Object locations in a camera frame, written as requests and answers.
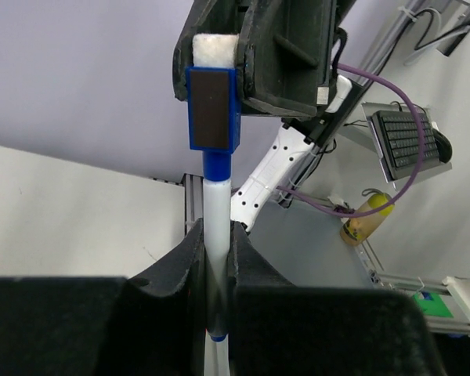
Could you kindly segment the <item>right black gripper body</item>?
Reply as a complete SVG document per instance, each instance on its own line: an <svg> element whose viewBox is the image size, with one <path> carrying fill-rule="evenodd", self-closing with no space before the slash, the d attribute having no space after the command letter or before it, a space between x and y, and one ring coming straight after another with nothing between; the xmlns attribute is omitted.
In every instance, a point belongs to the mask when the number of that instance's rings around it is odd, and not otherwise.
<svg viewBox="0 0 470 376"><path fill-rule="evenodd" d="M185 69L196 34L236 34L234 65L244 114L313 118L333 100L331 51L351 1L193 2L173 53L176 99L186 100Z"/></svg>

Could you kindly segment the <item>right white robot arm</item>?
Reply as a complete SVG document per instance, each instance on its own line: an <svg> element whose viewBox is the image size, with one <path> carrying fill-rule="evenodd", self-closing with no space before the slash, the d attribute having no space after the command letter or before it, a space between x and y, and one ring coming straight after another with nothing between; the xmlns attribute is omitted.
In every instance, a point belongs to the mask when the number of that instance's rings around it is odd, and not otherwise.
<svg viewBox="0 0 470 376"><path fill-rule="evenodd" d="M231 198L246 229L289 172L324 150L361 87L338 72L351 1L195 1L172 61L175 97L186 102L190 148L204 178L224 182L243 116L279 118L265 157Z"/></svg>

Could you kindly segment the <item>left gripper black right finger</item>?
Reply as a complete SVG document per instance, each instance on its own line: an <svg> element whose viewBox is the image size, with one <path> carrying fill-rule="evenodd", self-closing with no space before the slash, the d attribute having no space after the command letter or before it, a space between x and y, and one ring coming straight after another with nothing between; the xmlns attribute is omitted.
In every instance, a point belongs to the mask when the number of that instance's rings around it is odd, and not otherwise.
<svg viewBox="0 0 470 376"><path fill-rule="evenodd" d="M442 375L416 304L375 289L298 287L232 225L230 350L238 375Z"/></svg>

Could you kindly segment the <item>small blue pen cap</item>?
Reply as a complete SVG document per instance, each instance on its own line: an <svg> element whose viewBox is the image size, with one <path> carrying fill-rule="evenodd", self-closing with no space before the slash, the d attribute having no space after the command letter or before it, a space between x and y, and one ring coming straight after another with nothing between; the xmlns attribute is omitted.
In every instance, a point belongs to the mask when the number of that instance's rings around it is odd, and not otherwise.
<svg viewBox="0 0 470 376"><path fill-rule="evenodd" d="M231 177L231 157L240 144L241 101L237 92L237 34L197 34L193 64L186 68L190 149L202 152L204 177Z"/></svg>

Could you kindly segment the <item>thin blue pen refill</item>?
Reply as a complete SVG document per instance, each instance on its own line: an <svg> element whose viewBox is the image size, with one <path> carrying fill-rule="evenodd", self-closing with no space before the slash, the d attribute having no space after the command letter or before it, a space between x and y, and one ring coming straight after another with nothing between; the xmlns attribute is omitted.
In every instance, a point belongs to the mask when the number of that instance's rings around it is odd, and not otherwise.
<svg viewBox="0 0 470 376"><path fill-rule="evenodd" d="M203 181L207 332L214 375L229 375L227 256L230 251L231 181Z"/></svg>

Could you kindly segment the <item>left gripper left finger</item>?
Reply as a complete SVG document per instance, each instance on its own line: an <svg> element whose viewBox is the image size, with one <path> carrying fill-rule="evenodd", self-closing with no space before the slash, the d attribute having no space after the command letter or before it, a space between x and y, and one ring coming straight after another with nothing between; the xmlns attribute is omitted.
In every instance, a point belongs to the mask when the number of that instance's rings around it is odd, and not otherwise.
<svg viewBox="0 0 470 376"><path fill-rule="evenodd" d="M203 374L203 230L132 278L0 277L0 375Z"/></svg>

